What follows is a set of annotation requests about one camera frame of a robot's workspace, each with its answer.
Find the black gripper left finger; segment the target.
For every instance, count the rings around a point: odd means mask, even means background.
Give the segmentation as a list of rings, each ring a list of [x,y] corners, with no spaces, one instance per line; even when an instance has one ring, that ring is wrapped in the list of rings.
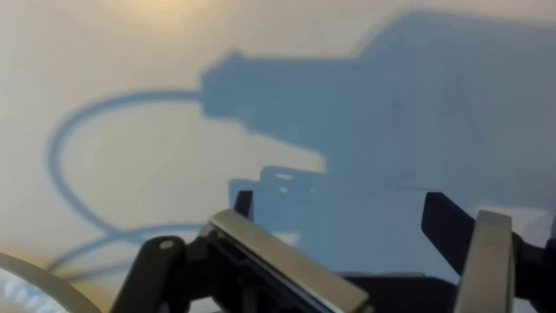
[[[192,241],[142,243],[109,313],[371,313],[369,295],[253,224],[253,194],[208,217]]]

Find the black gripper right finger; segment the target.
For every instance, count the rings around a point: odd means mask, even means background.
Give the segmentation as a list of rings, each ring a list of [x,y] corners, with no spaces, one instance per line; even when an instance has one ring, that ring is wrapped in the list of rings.
[[[441,191],[425,194],[420,229],[460,276],[453,313],[512,313],[514,299],[556,313],[556,238],[527,243],[508,215],[470,217]]]

